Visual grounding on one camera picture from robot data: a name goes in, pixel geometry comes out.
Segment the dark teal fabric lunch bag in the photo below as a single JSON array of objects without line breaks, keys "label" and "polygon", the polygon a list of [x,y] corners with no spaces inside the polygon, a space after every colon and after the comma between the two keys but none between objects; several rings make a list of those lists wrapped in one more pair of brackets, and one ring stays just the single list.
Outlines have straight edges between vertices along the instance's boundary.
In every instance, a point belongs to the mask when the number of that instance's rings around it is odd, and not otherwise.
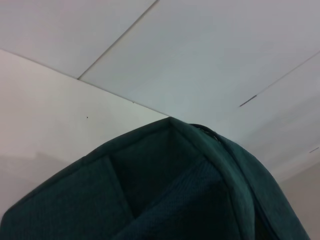
[{"label": "dark teal fabric lunch bag", "polygon": [[251,153],[168,117],[116,137],[3,215],[0,240],[310,240]]}]

